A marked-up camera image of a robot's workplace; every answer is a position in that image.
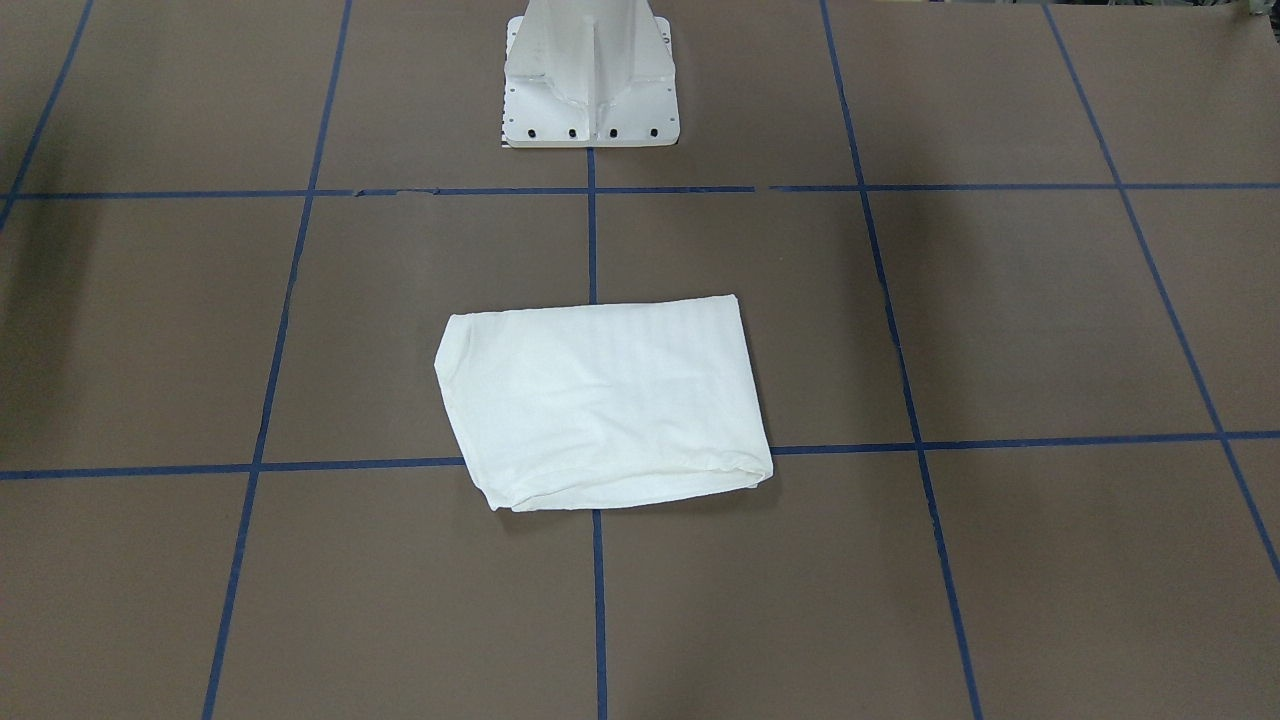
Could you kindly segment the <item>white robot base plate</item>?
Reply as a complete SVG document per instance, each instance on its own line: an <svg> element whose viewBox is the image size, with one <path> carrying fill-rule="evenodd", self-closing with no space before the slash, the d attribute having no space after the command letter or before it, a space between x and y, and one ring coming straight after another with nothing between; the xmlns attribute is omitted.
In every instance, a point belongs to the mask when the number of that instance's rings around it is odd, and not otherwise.
<svg viewBox="0 0 1280 720"><path fill-rule="evenodd" d="M669 20L648 1L530 1L506 26L500 142L645 149L678 142Z"/></svg>

